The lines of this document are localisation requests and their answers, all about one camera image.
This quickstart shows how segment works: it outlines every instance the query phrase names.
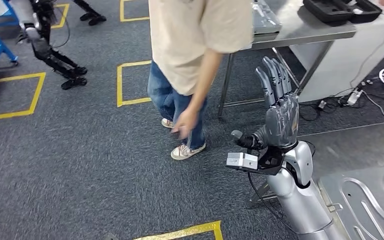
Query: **white sneaker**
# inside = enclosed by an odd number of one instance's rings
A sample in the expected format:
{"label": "white sneaker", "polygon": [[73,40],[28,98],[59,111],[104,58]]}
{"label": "white sneaker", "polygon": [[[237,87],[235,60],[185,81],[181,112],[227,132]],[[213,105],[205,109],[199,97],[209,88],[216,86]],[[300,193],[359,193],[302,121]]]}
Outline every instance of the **white sneaker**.
{"label": "white sneaker", "polygon": [[171,157],[174,160],[185,160],[201,152],[202,150],[205,149],[205,147],[206,147],[206,144],[204,143],[202,147],[191,150],[188,146],[186,146],[185,144],[182,144],[176,147],[173,151],[171,151]]}
{"label": "white sneaker", "polygon": [[168,129],[172,129],[172,128],[175,127],[175,124],[173,123],[173,121],[170,121],[170,120],[168,120],[167,118],[163,118],[163,119],[161,119],[161,124],[162,124],[164,127],[168,128]]}

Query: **shoelace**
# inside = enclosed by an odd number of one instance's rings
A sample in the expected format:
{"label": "shoelace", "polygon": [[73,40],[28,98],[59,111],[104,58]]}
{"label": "shoelace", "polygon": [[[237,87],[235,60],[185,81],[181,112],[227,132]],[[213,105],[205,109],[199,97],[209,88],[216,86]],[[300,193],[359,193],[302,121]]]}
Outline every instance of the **shoelace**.
{"label": "shoelace", "polygon": [[180,145],[179,150],[181,151],[181,154],[183,156],[188,156],[189,153],[191,152],[191,149],[188,146],[186,146],[185,144]]}

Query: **beige t-shirt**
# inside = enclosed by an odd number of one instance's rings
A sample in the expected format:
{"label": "beige t-shirt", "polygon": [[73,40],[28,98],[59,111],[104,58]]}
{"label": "beige t-shirt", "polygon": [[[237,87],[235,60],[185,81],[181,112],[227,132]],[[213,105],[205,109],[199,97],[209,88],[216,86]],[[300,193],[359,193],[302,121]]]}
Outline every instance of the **beige t-shirt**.
{"label": "beige t-shirt", "polygon": [[149,0],[152,59],[171,86],[195,92],[206,48],[234,53],[253,40],[250,0]]}

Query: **white cable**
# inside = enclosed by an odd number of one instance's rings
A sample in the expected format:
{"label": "white cable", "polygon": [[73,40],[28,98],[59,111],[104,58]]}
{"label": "white cable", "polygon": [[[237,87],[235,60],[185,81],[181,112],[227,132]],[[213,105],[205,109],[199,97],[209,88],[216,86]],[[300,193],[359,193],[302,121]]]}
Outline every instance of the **white cable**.
{"label": "white cable", "polygon": [[371,98],[369,97],[369,95],[368,95],[365,91],[362,91],[362,92],[363,92],[364,95],[367,97],[367,99],[370,100],[370,102],[372,102],[374,105],[376,105],[376,106],[380,109],[380,111],[382,112],[382,114],[383,114],[383,116],[384,116],[384,109],[383,109],[379,104],[377,104],[375,101],[373,101],[373,99],[371,99]]}
{"label": "white cable", "polygon": [[379,46],[377,46],[374,51],[372,53],[370,53],[370,55],[368,57],[366,57],[366,59],[362,62],[362,64],[360,65],[360,68],[358,69],[358,72],[357,72],[357,75],[355,75],[355,77],[349,82],[349,85],[351,86],[351,88],[354,88],[353,86],[353,82],[359,77],[359,75],[361,74],[362,70],[363,70],[363,67],[364,65],[366,64],[366,62],[384,45],[384,39],[383,41],[379,44]]}

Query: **power adapter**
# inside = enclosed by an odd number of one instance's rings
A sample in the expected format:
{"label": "power adapter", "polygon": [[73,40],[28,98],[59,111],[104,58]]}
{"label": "power adapter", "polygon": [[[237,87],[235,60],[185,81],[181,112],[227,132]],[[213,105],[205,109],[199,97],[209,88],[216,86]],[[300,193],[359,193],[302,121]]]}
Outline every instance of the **power adapter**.
{"label": "power adapter", "polygon": [[362,92],[363,90],[360,90],[358,88],[355,88],[351,95],[349,96],[348,100],[346,101],[346,103],[348,104],[348,106],[352,106],[354,104],[356,104],[357,100],[360,98],[360,96],[362,95]]}
{"label": "power adapter", "polygon": [[326,104],[327,104],[327,103],[326,103],[324,100],[321,100],[321,101],[318,103],[317,110],[319,110],[319,111],[323,111],[323,109],[325,108]]}

